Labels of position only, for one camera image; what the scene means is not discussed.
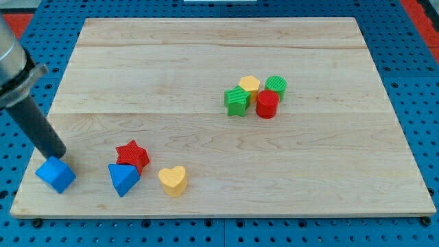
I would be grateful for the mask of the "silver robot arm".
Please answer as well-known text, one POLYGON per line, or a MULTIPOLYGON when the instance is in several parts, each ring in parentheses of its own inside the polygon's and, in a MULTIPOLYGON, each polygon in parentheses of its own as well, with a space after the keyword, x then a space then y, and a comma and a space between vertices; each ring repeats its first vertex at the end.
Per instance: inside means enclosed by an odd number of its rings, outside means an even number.
POLYGON ((45 64, 34 62, 1 15, 1 108, 24 100, 48 71, 45 64))

